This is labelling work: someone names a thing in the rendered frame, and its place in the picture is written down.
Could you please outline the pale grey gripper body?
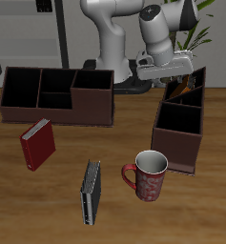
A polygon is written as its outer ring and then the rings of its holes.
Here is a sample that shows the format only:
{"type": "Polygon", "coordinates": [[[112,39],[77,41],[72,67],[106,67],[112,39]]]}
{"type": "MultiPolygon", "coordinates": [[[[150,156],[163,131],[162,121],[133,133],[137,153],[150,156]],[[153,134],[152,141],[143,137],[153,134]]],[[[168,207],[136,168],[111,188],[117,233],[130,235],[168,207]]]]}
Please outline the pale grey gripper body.
{"type": "Polygon", "coordinates": [[[190,51],[175,51],[169,64],[158,67],[148,53],[140,51],[136,57],[137,76],[140,80],[149,80],[191,74],[194,71],[192,60],[190,51]]]}

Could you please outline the black upright post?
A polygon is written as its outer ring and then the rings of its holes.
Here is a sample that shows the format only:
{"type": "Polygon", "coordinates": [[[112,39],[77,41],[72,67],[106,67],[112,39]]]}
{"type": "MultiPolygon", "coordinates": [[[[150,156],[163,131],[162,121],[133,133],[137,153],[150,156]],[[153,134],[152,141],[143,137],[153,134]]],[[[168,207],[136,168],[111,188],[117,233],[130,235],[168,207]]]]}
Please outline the black upright post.
{"type": "Polygon", "coordinates": [[[58,37],[59,37],[62,68],[67,69],[69,67],[69,56],[68,56],[68,48],[67,48],[63,1],[54,0],[54,4],[55,4],[55,11],[56,11],[56,22],[57,22],[57,30],[58,30],[58,37]]]}

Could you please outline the dark box on shelf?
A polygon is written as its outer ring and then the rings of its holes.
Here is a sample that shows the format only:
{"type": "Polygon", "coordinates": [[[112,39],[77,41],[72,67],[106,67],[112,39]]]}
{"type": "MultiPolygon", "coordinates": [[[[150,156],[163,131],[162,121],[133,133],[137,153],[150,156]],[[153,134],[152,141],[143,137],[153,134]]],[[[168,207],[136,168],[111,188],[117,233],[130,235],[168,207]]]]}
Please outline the dark box on shelf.
{"type": "Polygon", "coordinates": [[[38,12],[52,12],[51,0],[35,0],[38,12]]]}

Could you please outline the red book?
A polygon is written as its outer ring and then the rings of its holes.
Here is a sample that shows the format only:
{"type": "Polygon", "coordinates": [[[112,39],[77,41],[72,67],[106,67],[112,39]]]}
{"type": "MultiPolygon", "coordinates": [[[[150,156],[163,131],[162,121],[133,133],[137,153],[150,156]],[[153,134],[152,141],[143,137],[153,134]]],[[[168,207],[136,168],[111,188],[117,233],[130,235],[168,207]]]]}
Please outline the red book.
{"type": "Polygon", "coordinates": [[[54,152],[51,121],[41,118],[19,136],[29,170],[36,171],[54,152]]]}

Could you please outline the black book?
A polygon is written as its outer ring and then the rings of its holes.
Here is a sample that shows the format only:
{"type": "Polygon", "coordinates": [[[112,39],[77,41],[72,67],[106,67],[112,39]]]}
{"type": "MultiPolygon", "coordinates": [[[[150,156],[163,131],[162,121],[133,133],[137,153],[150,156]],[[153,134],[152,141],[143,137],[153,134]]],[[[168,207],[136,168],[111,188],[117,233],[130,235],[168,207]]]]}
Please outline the black book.
{"type": "Polygon", "coordinates": [[[80,189],[83,222],[93,225],[101,195],[101,174],[99,162],[88,162],[80,189]]]}

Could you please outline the dark brown desk caddy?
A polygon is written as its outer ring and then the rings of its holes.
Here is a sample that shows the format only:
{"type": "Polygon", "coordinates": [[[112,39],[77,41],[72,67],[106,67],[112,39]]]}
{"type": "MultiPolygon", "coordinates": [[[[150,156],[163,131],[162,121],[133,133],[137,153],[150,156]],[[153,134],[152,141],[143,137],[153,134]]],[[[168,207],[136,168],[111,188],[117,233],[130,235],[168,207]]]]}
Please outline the dark brown desk caddy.
{"type": "Polygon", "coordinates": [[[203,134],[206,68],[193,72],[194,88],[171,97],[179,85],[170,81],[155,117],[151,149],[163,153],[168,171],[195,174],[195,162],[203,134]]]}
{"type": "Polygon", "coordinates": [[[7,67],[0,98],[4,123],[113,125],[113,72],[7,67]]]}

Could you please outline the red patterned mug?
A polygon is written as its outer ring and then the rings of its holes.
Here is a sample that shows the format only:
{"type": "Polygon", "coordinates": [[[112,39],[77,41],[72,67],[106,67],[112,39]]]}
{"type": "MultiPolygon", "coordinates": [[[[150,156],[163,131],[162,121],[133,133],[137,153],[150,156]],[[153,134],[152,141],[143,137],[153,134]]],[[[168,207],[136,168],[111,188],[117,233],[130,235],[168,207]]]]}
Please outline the red patterned mug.
{"type": "Polygon", "coordinates": [[[168,168],[168,159],[161,152],[147,150],[140,152],[134,164],[122,167],[123,180],[135,190],[137,197],[145,202],[156,201],[159,197],[165,172],[168,168]],[[135,182],[132,182],[125,172],[133,170],[135,182]]]}

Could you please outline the white shelf unit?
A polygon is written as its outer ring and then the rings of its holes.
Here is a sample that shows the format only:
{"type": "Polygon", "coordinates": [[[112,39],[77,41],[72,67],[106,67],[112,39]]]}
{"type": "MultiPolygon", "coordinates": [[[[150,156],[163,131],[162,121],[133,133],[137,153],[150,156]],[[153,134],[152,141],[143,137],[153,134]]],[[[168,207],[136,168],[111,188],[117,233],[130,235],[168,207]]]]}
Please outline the white shelf unit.
{"type": "Polygon", "coordinates": [[[54,0],[52,12],[38,12],[35,0],[0,0],[0,60],[61,67],[54,0]]]}

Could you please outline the green pot plant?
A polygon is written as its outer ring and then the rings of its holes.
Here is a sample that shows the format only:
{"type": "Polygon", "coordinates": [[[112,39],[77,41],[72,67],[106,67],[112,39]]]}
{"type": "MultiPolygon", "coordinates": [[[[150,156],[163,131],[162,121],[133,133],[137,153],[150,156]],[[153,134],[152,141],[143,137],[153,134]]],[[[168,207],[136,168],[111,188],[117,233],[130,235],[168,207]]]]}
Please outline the green pot plant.
{"type": "MultiPolygon", "coordinates": [[[[203,0],[201,3],[197,5],[198,10],[202,10],[207,6],[210,6],[214,3],[215,0],[203,0]]],[[[209,27],[203,29],[196,37],[193,39],[195,33],[196,26],[194,26],[191,30],[186,32],[187,38],[183,45],[180,44],[179,41],[176,40],[176,32],[171,32],[169,37],[174,42],[174,47],[179,47],[181,51],[187,50],[192,51],[193,49],[197,48],[199,45],[211,42],[211,39],[205,39],[205,36],[208,34],[209,27]]]]}

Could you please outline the orange book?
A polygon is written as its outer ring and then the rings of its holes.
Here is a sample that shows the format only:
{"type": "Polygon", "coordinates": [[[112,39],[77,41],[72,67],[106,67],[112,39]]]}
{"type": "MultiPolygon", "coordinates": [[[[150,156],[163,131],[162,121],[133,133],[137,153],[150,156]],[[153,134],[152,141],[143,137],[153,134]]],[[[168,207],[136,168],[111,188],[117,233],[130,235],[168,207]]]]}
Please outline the orange book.
{"type": "Polygon", "coordinates": [[[189,92],[191,89],[189,89],[187,87],[187,84],[188,84],[188,80],[189,80],[189,76],[190,74],[188,74],[184,81],[182,83],[180,83],[177,88],[171,93],[170,97],[175,97],[177,95],[180,95],[180,94],[183,94],[185,92],[189,92]]]}

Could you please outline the flat black base plate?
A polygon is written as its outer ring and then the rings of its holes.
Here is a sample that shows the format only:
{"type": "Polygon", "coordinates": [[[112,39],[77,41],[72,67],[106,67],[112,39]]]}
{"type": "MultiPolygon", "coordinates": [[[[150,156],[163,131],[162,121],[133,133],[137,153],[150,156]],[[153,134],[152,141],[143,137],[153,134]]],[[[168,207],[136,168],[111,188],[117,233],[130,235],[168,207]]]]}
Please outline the flat black base plate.
{"type": "Polygon", "coordinates": [[[122,64],[103,64],[102,59],[87,60],[77,75],[79,87],[99,95],[141,94],[147,92],[152,82],[140,80],[134,60],[122,64]]]}

